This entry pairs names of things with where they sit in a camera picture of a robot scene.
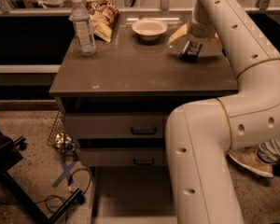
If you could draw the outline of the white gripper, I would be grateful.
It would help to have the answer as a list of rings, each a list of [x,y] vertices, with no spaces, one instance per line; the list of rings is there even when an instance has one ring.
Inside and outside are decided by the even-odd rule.
[[[179,38],[185,37],[187,34],[191,34],[198,38],[208,38],[214,36],[216,31],[212,24],[208,13],[200,0],[196,1],[196,5],[189,18],[188,25],[183,24],[179,27],[168,40],[168,44],[172,45]]]

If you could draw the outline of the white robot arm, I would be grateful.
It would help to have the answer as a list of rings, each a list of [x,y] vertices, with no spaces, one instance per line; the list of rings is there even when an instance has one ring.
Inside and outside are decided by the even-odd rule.
[[[178,224],[245,224],[226,153],[280,135],[280,53],[237,0],[199,0],[238,84],[234,95],[187,103],[166,123]]]

